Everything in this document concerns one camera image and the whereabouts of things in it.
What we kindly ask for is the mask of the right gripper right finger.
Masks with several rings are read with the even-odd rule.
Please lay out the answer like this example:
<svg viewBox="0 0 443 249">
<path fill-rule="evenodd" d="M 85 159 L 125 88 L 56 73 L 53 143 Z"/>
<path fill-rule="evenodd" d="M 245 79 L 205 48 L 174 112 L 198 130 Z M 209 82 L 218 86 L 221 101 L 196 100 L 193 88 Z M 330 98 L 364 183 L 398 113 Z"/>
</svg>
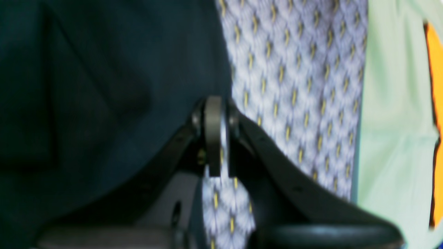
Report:
<svg viewBox="0 0 443 249">
<path fill-rule="evenodd" d="M 228 173 L 252 200 L 248 249 L 401 249 L 400 230 L 321 187 L 256 123 L 227 104 Z"/>
</svg>

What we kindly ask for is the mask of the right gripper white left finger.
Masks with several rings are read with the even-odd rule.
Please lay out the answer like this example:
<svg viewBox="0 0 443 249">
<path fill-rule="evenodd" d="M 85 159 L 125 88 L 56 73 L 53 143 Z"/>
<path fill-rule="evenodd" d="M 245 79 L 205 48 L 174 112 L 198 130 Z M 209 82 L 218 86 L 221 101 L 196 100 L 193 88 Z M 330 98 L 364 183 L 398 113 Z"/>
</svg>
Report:
<svg viewBox="0 0 443 249">
<path fill-rule="evenodd" d="M 223 99 L 201 100 L 134 178 L 42 230 L 36 249 L 206 249 L 202 177 L 220 176 Z"/>
</svg>

